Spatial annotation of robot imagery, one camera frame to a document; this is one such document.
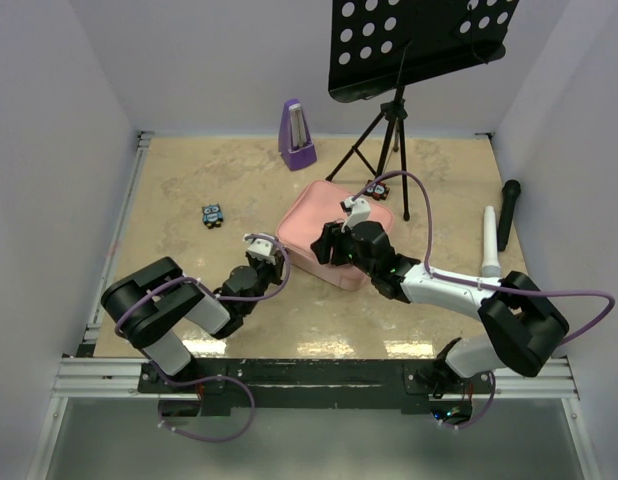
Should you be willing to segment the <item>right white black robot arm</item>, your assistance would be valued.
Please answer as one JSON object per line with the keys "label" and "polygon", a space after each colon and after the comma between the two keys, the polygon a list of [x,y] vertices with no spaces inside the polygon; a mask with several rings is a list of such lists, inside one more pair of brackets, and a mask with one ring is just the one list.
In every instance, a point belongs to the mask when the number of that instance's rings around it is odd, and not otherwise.
{"label": "right white black robot arm", "polygon": [[422,374],[422,382],[437,391],[458,392],[474,375],[499,368],[535,377],[569,331],[567,320],[527,275],[471,278],[428,270],[397,253],[376,221],[352,228],[328,222],[311,250],[321,265],[356,267],[387,299],[437,306],[483,325],[484,336],[452,340]]}

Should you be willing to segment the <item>pink medicine kit case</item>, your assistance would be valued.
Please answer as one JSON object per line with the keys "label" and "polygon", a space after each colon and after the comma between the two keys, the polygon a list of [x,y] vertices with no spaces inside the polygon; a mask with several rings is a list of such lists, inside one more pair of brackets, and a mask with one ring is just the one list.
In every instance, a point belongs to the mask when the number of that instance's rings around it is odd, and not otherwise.
{"label": "pink medicine kit case", "polygon": [[351,265],[320,265],[310,246],[321,235],[324,224],[343,221],[340,202],[353,196],[341,186],[319,180],[309,184],[281,220],[276,236],[299,269],[346,291],[357,291],[369,278]]}

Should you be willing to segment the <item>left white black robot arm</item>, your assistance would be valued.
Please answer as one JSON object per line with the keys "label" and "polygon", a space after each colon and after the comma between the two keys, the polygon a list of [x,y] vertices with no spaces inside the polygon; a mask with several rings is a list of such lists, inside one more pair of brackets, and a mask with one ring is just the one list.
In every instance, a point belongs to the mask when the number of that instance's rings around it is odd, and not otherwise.
{"label": "left white black robot arm", "polygon": [[115,322],[115,333],[160,368],[166,386],[185,392],[201,373],[174,327],[186,319],[211,337],[225,339],[243,326],[270,286],[284,283],[282,253],[268,259],[248,253],[246,258],[246,265],[234,268],[210,291],[163,257],[110,285],[100,303]]}

